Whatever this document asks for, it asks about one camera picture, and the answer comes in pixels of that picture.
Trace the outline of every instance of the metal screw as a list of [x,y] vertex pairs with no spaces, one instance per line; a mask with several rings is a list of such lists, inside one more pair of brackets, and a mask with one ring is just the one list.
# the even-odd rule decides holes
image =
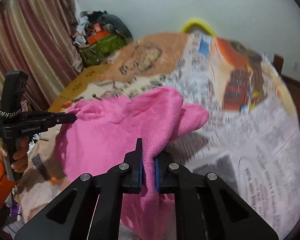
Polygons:
[[80,179],[82,181],[86,181],[86,180],[89,180],[91,178],[90,174],[89,173],[84,173],[80,176]]
[[126,170],[127,168],[129,168],[129,164],[127,164],[127,163],[121,163],[120,165],[119,165],[119,169],[120,170]]
[[169,168],[172,170],[177,170],[177,169],[179,169],[179,164],[178,163],[170,163]]
[[208,174],[208,179],[210,179],[210,180],[216,180],[217,177],[218,177],[218,176],[217,176],[215,173],[213,173],[213,172],[210,172],[210,173]]

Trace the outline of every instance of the pink curtain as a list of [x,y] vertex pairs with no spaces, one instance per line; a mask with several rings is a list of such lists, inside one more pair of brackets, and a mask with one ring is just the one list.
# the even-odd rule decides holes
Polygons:
[[25,97],[46,110],[77,76],[82,60],[72,45],[74,0],[0,3],[0,97],[8,71],[29,75]]

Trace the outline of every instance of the pink cloth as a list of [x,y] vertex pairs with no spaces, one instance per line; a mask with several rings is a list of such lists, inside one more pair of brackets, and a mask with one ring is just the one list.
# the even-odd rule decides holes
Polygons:
[[124,195],[122,223],[143,240],[161,240],[171,216],[173,198],[155,189],[154,157],[165,145],[202,127],[209,114],[200,105],[183,105],[177,90],[159,87],[134,99],[80,100],[69,110],[74,124],[65,124],[54,154],[73,181],[82,173],[102,174],[122,163],[142,138],[146,185],[139,195]]

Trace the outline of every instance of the orange box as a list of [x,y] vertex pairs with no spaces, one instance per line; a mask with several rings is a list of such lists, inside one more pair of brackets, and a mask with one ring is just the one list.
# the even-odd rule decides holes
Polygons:
[[92,44],[92,43],[94,43],[94,42],[96,42],[96,41],[99,41],[99,40],[101,40],[102,38],[108,36],[109,34],[110,34],[109,31],[98,32],[98,33],[96,33],[96,34],[91,35],[91,36],[87,39],[87,41],[88,41],[89,44]]
[[96,23],[94,26],[93,26],[94,30],[96,31],[96,33],[99,33],[102,31],[102,28],[100,26],[99,23]]

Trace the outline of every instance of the hand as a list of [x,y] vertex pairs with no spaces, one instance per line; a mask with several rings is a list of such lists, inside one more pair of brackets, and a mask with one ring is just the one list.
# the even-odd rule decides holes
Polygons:
[[[21,140],[21,148],[14,153],[13,159],[15,162],[11,165],[11,168],[18,173],[22,173],[28,167],[28,150],[29,150],[29,140],[28,137],[24,137]],[[0,160],[4,162],[3,158],[7,156],[7,152],[0,143]]]

